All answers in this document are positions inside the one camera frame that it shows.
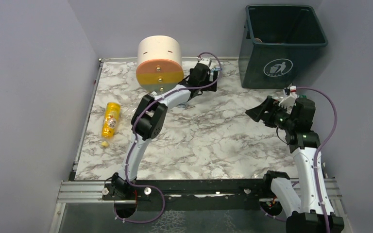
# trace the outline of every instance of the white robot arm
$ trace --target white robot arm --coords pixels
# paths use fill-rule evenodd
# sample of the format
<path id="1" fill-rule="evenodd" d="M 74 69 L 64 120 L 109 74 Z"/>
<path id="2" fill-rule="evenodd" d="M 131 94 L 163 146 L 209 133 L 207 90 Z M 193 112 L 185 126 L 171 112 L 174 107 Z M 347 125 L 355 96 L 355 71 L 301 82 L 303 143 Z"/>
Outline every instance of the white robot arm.
<path id="1" fill-rule="evenodd" d="M 175 107 L 175 106 L 177 106 L 181 103 L 187 102 L 189 100 L 190 96 L 191 96 L 191 91 L 190 90 L 184 90 L 184 89 L 185 89 L 184 85 L 179 85 L 178 84 L 175 88 L 173 88 L 171 90 L 171 91 L 176 90 L 176 92 L 173 93 L 171 96 L 169 96 L 167 98 L 163 98 L 163 100 L 158 101 L 158 103 L 159 103 L 158 105 L 161 105 L 161 106 L 164 105 L 164 106 L 167 107 L 167 110 L 170 110 L 173 107 Z M 164 96 L 164 94 L 159 95 L 159 96 L 155 96 L 153 99 L 157 100 L 157 99 L 160 99 L 163 96 Z M 131 147 L 133 146 L 134 143 L 136 143 L 136 138 L 138 138 L 137 144 L 135 145 L 131 154 L 129 154 Z M 125 165 L 126 165 L 125 162 L 126 162 L 127 157 L 130 156 L 129 161 L 128 161 L 128 178 L 129 178 L 130 181 L 135 180 L 136 175 L 138 174 L 139 164 L 142 160 L 142 157 L 144 156 L 144 153 L 145 153 L 145 150 L 146 150 L 147 146 L 152 141 L 152 139 L 153 138 L 144 138 L 139 134 L 138 134 L 137 137 L 135 137 L 135 134 L 132 134 L 131 143 L 130 143 L 130 145 L 128 147 L 128 150 L 126 152 L 125 159 L 122 162 L 122 167 L 118 171 L 118 175 L 120 177 L 125 179 Z"/>
<path id="2" fill-rule="evenodd" d="M 285 140 L 298 170 L 301 198 L 284 172 L 268 171 L 264 175 L 266 189 L 278 197 L 285 211 L 287 232 L 321 232 L 325 229 L 323 222 L 326 218 L 331 232 L 340 232 L 344 226 L 343 220 L 335 216 L 329 202 L 321 167 L 321 152 L 317 153 L 320 139 L 311 130 L 315 103 L 307 98 L 289 99 L 279 102 L 268 96 L 261 105 L 245 112 L 256 122 L 262 120 L 268 127 L 285 130 Z M 290 114 L 286 110 L 289 103 L 293 104 Z"/>
<path id="3" fill-rule="evenodd" d="M 214 71 L 211 77 L 210 66 L 211 59 L 203 58 L 190 70 L 189 78 L 183 79 L 172 90 L 159 96 L 145 95 L 142 98 L 131 121 L 133 134 L 122 167 L 112 177 L 112 183 L 123 195 L 128 191 L 127 182 L 136 179 L 145 150 L 161 131 L 167 111 L 196 97 L 200 92 L 217 90 L 214 80 L 218 78 L 218 72 Z"/>

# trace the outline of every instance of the bottle cap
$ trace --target bottle cap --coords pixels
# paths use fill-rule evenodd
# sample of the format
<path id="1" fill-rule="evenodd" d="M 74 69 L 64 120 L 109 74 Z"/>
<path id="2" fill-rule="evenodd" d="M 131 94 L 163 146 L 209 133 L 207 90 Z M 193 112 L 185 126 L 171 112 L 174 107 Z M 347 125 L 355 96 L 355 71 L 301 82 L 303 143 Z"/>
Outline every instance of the bottle cap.
<path id="1" fill-rule="evenodd" d="M 109 143 L 107 141 L 103 141 L 103 142 L 101 142 L 101 146 L 108 147 Z"/>

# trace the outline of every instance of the gray wall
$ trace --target gray wall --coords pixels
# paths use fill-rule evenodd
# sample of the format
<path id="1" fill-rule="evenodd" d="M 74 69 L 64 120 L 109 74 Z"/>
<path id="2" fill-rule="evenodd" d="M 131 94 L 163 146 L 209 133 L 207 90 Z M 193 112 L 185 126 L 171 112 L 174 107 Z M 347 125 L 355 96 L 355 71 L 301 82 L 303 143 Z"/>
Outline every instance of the gray wall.
<path id="1" fill-rule="evenodd" d="M 373 1 L 324 0 L 318 16 L 328 48 L 296 84 L 319 88 L 335 102 L 338 126 L 323 159 L 337 178 L 354 232 L 373 232 Z M 323 140 L 332 110 L 326 99 L 306 94 L 316 101 L 314 128 Z"/>
<path id="2" fill-rule="evenodd" d="M 49 230 L 97 62 L 66 0 L 0 0 L 0 232 Z"/>
<path id="3" fill-rule="evenodd" d="M 102 58 L 136 57 L 138 44 L 151 35 L 176 39 L 183 56 L 211 51 L 238 57 L 245 6 L 308 4 L 322 0 L 69 0 L 95 52 Z"/>

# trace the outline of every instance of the marble table surface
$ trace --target marble table surface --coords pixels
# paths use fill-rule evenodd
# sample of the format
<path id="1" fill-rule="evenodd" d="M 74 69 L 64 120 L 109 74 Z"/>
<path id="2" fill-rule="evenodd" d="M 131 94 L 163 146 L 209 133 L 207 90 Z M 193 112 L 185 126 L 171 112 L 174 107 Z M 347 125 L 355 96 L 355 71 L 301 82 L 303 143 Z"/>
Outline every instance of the marble table surface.
<path id="1" fill-rule="evenodd" d="M 185 76 L 196 62 L 183 62 Z M 223 62 L 217 92 L 204 92 L 168 111 L 161 134 L 145 151 L 138 179 L 262 178 L 267 170 L 298 173 L 275 129 L 252 121 L 245 111 L 281 90 L 244 89 L 238 62 Z M 131 137 L 135 109 L 147 92 L 136 81 L 136 63 L 105 62 L 98 83 L 75 180 L 104 180 L 120 167 Z M 108 102 L 121 105 L 116 133 L 101 147 Z"/>

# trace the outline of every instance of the metal frame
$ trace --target metal frame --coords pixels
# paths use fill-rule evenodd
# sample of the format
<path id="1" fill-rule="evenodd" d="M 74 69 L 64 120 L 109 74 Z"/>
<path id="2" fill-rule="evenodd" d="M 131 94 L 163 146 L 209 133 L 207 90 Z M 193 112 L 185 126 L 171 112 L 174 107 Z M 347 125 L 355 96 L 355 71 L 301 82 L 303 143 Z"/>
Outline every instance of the metal frame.
<path id="1" fill-rule="evenodd" d="M 291 179 L 291 182 L 297 182 L 298 179 Z M 135 200 L 103 200 L 102 190 L 105 184 L 111 182 L 103 181 L 62 181 L 59 189 L 58 198 L 56 200 L 55 213 L 53 215 L 50 233 L 58 233 L 62 217 L 64 214 L 65 206 L 67 203 L 135 203 Z M 352 233 L 347 215 L 345 214 L 342 206 L 342 195 L 338 188 L 335 179 L 325 179 L 325 187 L 328 192 L 328 197 L 334 208 L 337 216 L 344 219 L 345 228 L 343 233 Z M 295 192 L 300 195 L 300 186 L 294 186 Z M 260 202 L 269 201 L 271 199 L 259 199 Z"/>
<path id="2" fill-rule="evenodd" d="M 85 120 L 85 123 L 84 123 L 84 128 L 82 130 L 81 139 L 79 141 L 78 150 L 77 150 L 76 156 L 75 156 L 74 168 L 75 168 L 75 164 L 78 164 L 79 157 L 81 156 L 82 145 L 84 144 L 85 133 L 86 133 L 86 129 L 88 127 L 89 117 L 91 115 L 92 106 L 94 105 L 94 99 L 95 99 L 96 91 L 98 89 L 99 78 L 101 77 L 101 73 L 102 73 L 103 61 L 102 61 L 101 58 L 99 59 L 99 62 L 100 63 L 99 63 L 99 68 L 98 68 L 98 75 L 96 77 L 94 90 L 92 91 L 91 102 L 89 103 L 89 108 L 88 108 L 88 111 L 86 113 L 86 120 Z"/>

